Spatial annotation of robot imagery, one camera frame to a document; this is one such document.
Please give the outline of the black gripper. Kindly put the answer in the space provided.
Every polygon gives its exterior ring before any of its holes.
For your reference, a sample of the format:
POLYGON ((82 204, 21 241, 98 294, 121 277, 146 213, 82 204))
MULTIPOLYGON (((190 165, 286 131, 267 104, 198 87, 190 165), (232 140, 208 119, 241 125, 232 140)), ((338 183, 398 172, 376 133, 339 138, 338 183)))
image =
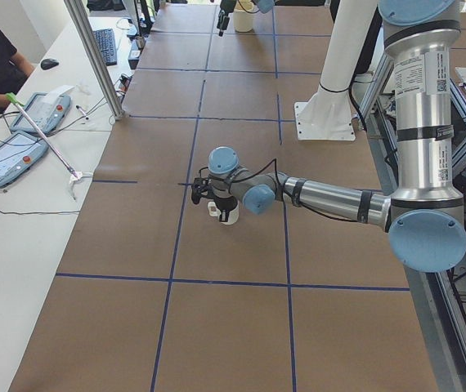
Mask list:
POLYGON ((235 10, 236 0, 221 0, 217 20, 218 36, 222 37, 229 25, 229 15, 235 10))
POLYGON ((227 187, 220 188, 220 187, 213 185, 212 189, 214 192, 213 201, 217 204, 217 206, 221 210, 220 215, 219 215, 219 221, 221 223, 228 223, 230 212, 224 209, 228 207, 233 208, 238 203, 238 200, 235 196, 231 194, 230 190, 227 187))

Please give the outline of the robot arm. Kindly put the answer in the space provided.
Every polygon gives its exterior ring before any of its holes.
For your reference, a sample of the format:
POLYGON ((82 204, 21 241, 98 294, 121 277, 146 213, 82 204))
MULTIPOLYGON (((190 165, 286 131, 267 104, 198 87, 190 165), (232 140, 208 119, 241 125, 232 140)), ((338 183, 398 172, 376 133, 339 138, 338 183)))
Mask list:
POLYGON ((233 27, 237 33, 248 33, 253 30, 254 15, 268 13, 275 5, 272 0, 236 1, 223 0, 217 20, 218 35, 221 37, 227 30, 230 16, 233 19, 233 27))
POLYGON ((229 147, 214 149, 191 186, 191 199, 209 200, 222 223, 239 207, 260 214, 290 203, 336 221, 370 224, 388 234, 395 257, 425 273, 455 267, 466 253, 464 198, 453 185, 449 51, 460 34, 456 1, 342 1, 317 92, 295 105, 299 140, 352 140, 349 97, 375 14, 383 24, 384 56, 392 68, 368 86, 359 111, 367 115, 384 87, 395 99, 392 158, 368 135, 385 191, 351 189, 280 172, 270 161, 257 172, 229 147))

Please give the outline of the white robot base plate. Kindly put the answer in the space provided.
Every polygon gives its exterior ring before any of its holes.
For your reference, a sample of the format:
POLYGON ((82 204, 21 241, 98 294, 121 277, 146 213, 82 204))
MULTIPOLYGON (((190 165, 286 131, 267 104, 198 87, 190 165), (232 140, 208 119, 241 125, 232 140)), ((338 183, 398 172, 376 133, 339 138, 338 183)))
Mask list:
POLYGON ((317 92, 294 104, 299 140, 354 141, 351 83, 377 0, 339 2, 317 92))

